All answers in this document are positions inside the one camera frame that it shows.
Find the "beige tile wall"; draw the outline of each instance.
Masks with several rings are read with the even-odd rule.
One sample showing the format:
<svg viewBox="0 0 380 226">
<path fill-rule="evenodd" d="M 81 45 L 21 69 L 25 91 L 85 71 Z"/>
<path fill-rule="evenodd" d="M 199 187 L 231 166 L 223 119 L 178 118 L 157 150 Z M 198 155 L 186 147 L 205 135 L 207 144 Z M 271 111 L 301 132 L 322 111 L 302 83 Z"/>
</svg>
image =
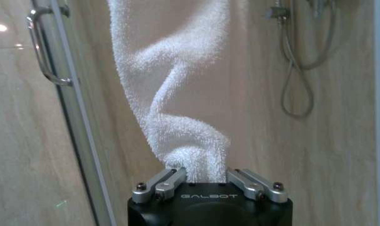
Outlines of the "beige tile wall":
<svg viewBox="0 0 380 226">
<path fill-rule="evenodd" d="M 282 181 L 294 202 L 294 225 L 376 225 L 373 144 L 372 2 L 338 1 L 329 60 L 306 73 L 314 109 L 305 120 L 279 110 L 285 61 L 278 52 L 275 21 L 263 20 L 271 0 L 250 1 L 247 78 L 250 145 L 234 141 L 227 164 Z M 297 1 L 298 54 L 318 50 L 325 20 L 314 21 Z M 75 50 L 83 62 L 81 82 L 118 225 L 131 185 L 159 169 L 129 110 L 115 74 L 105 1 L 69 2 Z M 290 81 L 287 104 L 297 110 L 305 96 Z"/>
<path fill-rule="evenodd" d="M 0 226 L 94 225 L 55 88 L 39 72 L 27 0 L 0 0 Z"/>
</svg>

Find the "chrome handle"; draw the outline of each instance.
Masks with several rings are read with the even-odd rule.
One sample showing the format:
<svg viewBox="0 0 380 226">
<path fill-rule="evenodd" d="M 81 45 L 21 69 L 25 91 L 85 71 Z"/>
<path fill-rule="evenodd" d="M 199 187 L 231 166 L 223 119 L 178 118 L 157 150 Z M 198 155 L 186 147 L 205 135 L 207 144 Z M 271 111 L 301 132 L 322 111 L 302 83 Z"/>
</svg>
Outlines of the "chrome handle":
<svg viewBox="0 0 380 226">
<path fill-rule="evenodd" d="M 59 86 L 71 86 L 71 80 L 69 78 L 57 78 L 57 76 L 51 73 L 50 69 L 47 68 L 46 64 L 46 58 L 45 58 L 45 50 L 43 50 L 43 44 L 39 36 L 39 30 L 38 30 L 38 19 L 41 15 L 43 14 L 51 14 L 53 11 L 47 7 L 38 7 L 35 9 L 30 10 L 30 13 L 26 16 L 26 22 L 27 22 L 27 30 L 31 37 L 31 44 L 34 49 L 34 54 L 37 56 L 38 64 L 41 72 L 45 76 L 45 78 L 53 82 L 55 85 Z M 67 16 L 67 9 L 61 8 L 61 13 Z"/>
</svg>

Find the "towel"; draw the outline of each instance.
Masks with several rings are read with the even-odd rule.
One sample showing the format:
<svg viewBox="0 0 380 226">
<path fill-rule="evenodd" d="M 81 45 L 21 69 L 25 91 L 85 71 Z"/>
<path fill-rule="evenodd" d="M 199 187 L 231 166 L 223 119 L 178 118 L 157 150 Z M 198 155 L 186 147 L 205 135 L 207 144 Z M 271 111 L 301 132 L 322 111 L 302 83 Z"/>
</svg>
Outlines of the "towel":
<svg viewBox="0 0 380 226">
<path fill-rule="evenodd" d="M 223 182 L 242 103 L 245 0 L 109 0 L 119 82 L 151 152 Z"/>
</svg>

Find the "screw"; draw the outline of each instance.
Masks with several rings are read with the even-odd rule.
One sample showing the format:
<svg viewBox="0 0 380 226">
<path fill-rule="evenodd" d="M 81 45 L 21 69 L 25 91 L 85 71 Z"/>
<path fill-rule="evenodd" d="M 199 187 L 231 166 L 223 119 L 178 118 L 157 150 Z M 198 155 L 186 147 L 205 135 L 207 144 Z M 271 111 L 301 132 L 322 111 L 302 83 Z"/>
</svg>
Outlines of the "screw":
<svg viewBox="0 0 380 226">
<path fill-rule="evenodd" d="M 163 201 L 163 195 L 162 195 L 161 193 L 155 193 L 155 194 L 154 194 L 154 199 L 155 199 L 158 202 Z"/>
<path fill-rule="evenodd" d="M 258 193 L 257 193 L 257 201 L 262 201 L 262 200 L 265 200 L 265 198 L 266 198 L 266 196 L 265 196 L 263 192 L 258 191 Z"/>
<path fill-rule="evenodd" d="M 283 190 L 283 184 L 279 182 L 274 182 L 273 183 L 273 189 L 277 191 L 282 191 Z"/>
<path fill-rule="evenodd" d="M 146 184 L 145 184 L 143 182 L 139 182 L 139 183 L 137 184 L 137 186 L 135 186 L 135 189 L 137 189 L 138 191 L 143 191 L 143 190 L 146 189 Z"/>
</svg>

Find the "silver shower hose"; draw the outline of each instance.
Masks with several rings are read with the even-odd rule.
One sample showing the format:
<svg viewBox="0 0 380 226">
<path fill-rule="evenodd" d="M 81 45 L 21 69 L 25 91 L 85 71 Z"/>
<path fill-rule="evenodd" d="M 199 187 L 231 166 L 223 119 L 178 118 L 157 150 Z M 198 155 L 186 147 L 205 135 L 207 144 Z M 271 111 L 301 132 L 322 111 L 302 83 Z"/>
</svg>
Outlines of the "silver shower hose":
<svg viewBox="0 0 380 226">
<path fill-rule="evenodd" d="M 294 3 L 293 0 L 290 0 L 290 26 L 291 26 L 291 34 L 293 34 L 293 41 L 295 40 L 295 36 L 294 36 Z M 314 106 L 314 97 L 313 97 L 313 91 L 310 89 L 310 85 L 307 83 L 307 80 L 305 78 L 303 75 L 303 70 L 310 70 L 316 67 L 318 67 L 322 62 L 326 59 L 328 56 L 328 52 L 329 52 L 329 48 L 330 48 L 330 43 L 332 43 L 332 39 L 333 39 L 333 33 L 334 33 L 334 20 L 336 20 L 336 4 L 334 4 L 334 0 L 329 0 L 329 7 L 330 7 L 330 19 L 329 19 L 329 29 L 328 29 L 328 35 L 326 35 L 326 39 L 325 39 L 325 44 L 324 44 L 324 49 L 321 51 L 321 53 L 317 55 L 316 60 L 307 64 L 302 64 L 295 60 L 294 57 L 294 50 L 293 50 L 293 46 L 290 45 L 290 40 L 289 40 L 289 31 L 287 31 L 287 24 L 279 24 L 279 51 L 281 54 L 285 58 L 285 60 L 289 62 L 289 66 L 287 66 L 287 71 L 286 71 L 286 76 L 285 76 L 285 82 L 282 85 L 282 90 L 281 90 L 281 95 L 279 95 L 279 105 L 281 105 L 281 109 L 283 111 L 283 113 L 290 116 L 291 118 L 295 119 L 301 119 L 305 118 L 311 110 L 313 110 L 313 106 Z M 305 110 L 301 113 L 291 113 L 286 107 L 285 107 L 285 91 L 286 91 L 286 87 L 289 85 L 289 79 L 290 79 L 290 75 L 291 75 L 291 70 L 293 68 L 295 69 L 295 73 L 298 74 L 298 77 L 301 79 L 301 83 L 305 87 L 305 91 L 306 91 L 306 97 L 307 97 L 307 106 L 305 108 Z"/>
</svg>

